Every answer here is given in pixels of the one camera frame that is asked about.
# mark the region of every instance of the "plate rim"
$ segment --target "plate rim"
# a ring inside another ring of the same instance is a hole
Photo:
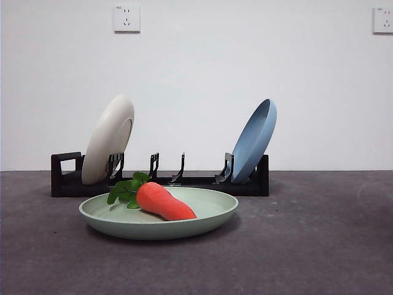
[[[218,217],[218,216],[221,216],[221,215],[225,215],[225,214],[227,214],[227,213],[229,213],[229,212],[234,211],[234,210],[239,206],[239,200],[238,200],[237,198],[235,198],[234,196],[232,196],[232,195],[230,195],[230,194],[227,194],[226,192],[215,191],[215,190],[212,190],[212,189],[202,189],[202,188],[199,188],[199,187],[173,187],[173,188],[175,188],[175,189],[194,189],[194,190],[201,190],[201,191],[214,191],[214,192],[219,192],[219,193],[221,193],[221,194],[227,195],[227,196],[229,196],[230,198],[232,198],[232,199],[235,201],[235,204],[234,204],[230,209],[225,210],[225,211],[223,211],[223,212],[221,212],[221,213],[219,213],[219,214],[213,215],[213,216],[208,216],[208,217],[203,217],[203,218],[181,219],[181,220],[172,220],[172,221],[170,221],[170,220],[167,220],[167,221],[152,221],[152,222],[125,222],[125,221],[113,221],[113,220],[110,220],[110,219],[99,218],[99,217],[93,216],[93,215],[91,215],[91,214],[88,214],[86,211],[84,211],[84,210],[82,209],[82,207],[83,207],[87,202],[89,202],[89,201],[91,201],[91,200],[93,200],[93,199],[100,198],[100,197],[102,197],[102,196],[104,196],[104,195],[108,195],[109,193],[107,192],[107,193],[105,193],[105,194],[96,195],[96,196],[91,197],[91,198],[89,198],[89,199],[87,199],[87,200],[84,200],[84,201],[79,205],[79,212],[80,212],[84,217],[86,217],[86,218],[94,219],[94,220],[97,220],[97,221],[104,221],[104,222],[113,223],[113,224],[129,224],[129,225],[132,225],[132,224],[139,224],[139,225],[143,224],[143,225],[145,225],[145,224],[146,224],[146,225],[151,225],[151,224],[171,224],[171,223],[184,223],[184,222],[202,221],[202,220],[205,220],[205,219],[215,218],[215,217]]]

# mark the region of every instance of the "green plate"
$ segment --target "green plate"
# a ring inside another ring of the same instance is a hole
[[[194,211],[197,218],[165,221],[126,203],[108,205],[108,194],[90,198],[79,206],[87,223],[104,234],[132,240],[169,240],[202,234],[223,225],[238,206],[238,200],[223,192],[192,187],[166,187]]]

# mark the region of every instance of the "black dish rack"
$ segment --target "black dish rack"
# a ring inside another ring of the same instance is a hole
[[[54,154],[51,156],[51,196],[52,197],[93,197],[105,194],[115,186],[116,182],[132,180],[123,177],[124,154],[113,154],[108,158],[108,174],[99,183],[82,184],[82,166],[84,155],[81,152],[69,152],[65,154]],[[150,180],[163,186],[197,187],[225,192],[230,195],[243,195],[255,197],[269,196],[269,156],[263,155],[255,170],[241,184],[231,182],[235,158],[230,153],[225,153],[224,169],[215,176],[184,176],[185,154],[181,157],[181,169],[172,177],[157,176],[159,153],[150,157]],[[61,162],[75,160],[75,171],[64,172]],[[120,163],[118,171],[114,167]]]

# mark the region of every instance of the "concrete floor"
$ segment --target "concrete floor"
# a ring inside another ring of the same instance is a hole
[[[393,171],[272,171],[270,192],[210,233],[139,242],[88,227],[49,172],[2,172],[2,294],[393,294]]]

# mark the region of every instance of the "electrical outlet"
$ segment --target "electrical outlet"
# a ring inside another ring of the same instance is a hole
[[[116,5],[113,14],[115,32],[141,32],[141,8],[137,4]]]
[[[373,8],[373,33],[393,34],[393,7]]]

